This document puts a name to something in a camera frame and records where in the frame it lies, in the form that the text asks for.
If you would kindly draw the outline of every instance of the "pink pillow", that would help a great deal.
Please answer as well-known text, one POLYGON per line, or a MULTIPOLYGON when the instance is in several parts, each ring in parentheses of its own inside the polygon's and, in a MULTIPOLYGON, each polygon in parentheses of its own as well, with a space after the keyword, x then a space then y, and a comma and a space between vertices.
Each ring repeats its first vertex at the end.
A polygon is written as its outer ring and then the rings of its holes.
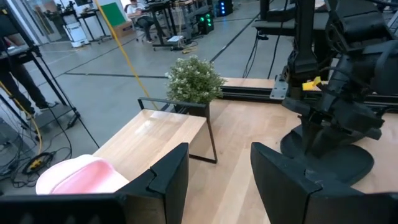
POLYGON ((106 160, 92 155, 59 162, 37 180, 37 194, 113 193, 129 181, 106 160))

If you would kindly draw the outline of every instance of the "gray floor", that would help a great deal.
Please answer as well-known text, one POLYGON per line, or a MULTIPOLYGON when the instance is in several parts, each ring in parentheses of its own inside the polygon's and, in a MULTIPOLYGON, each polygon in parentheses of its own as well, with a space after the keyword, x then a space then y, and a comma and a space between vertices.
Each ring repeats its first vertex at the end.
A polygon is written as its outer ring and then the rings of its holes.
MULTIPOLYGON (((259 12, 258 1, 241 1, 238 10, 228 17, 215 20, 215 30, 203 39, 197 40, 198 49, 194 53, 183 55, 169 49, 152 50, 149 44, 135 41, 134 36, 121 40, 129 60, 142 77, 141 80, 153 98, 165 98, 167 79, 163 77, 171 64, 178 58, 187 58, 193 54, 211 60, 225 45, 239 33, 259 12)), ((249 26, 243 33, 215 60, 215 67, 223 77, 242 77, 246 62, 254 43, 256 31, 249 26)), ((268 41, 260 41, 256 59, 249 78, 266 78, 271 65, 276 37, 270 36, 268 41)), ((292 50, 291 38, 281 37, 271 78, 280 73, 287 56, 292 50)), ((118 49, 114 40, 101 45, 93 44, 79 50, 71 49, 69 44, 48 44, 41 47, 43 58, 47 62, 54 77, 62 86, 70 101, 82 115, 82 120, 99 145, 104 144, 112 135, 132 119, 140 110, 137 98, 144 96, 143 91, 133 78, 126 59, 118 49)), ((38 71, 34 63, 26 64, 36 84, 48 101, 57 101, 57 97, 38 71)), ((1 105, 0 116, 16 129, 17 122, 8 109, 1 105)), ((77 122, 66 131, 73 147, 73 157, 91 154, 97 150, 82 124, 77 122)), ((56 151, 67 147, 68 141, 60 128, 53 124, 43 130, 44 149, 56 151)), ((33 142, 24 137, 27 144, 33 142)), ((7 162, 15 151, 4 151, 0 156, 0 164, 7 162)), ((62 160, 67 154, 63 149, 56 155, 55 161, 62 160)), ((0 189, 5 194, 33 194, 34 188, 15 188, 10 180, 0 182, 0 189)))

